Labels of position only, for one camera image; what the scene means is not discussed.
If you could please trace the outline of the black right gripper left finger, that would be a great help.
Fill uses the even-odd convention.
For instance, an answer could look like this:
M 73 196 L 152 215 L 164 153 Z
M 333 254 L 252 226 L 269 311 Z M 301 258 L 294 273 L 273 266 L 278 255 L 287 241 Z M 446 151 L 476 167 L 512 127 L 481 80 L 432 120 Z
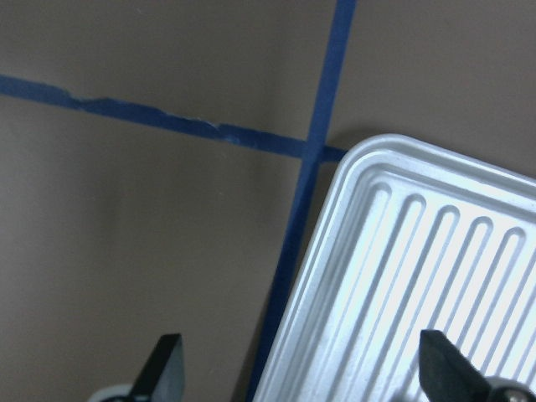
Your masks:
M 132 385 L 130 401 L 182 401 L 184 389 L 182 336 L 162 335 Z

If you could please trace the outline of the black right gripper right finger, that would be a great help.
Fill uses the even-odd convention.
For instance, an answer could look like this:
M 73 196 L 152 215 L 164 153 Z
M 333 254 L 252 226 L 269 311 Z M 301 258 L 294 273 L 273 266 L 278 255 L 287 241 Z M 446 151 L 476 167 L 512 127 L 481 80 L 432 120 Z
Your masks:
M 498 393 L 438 330 L 422 330 L 419 381 L 429 401 L 498 401 Z

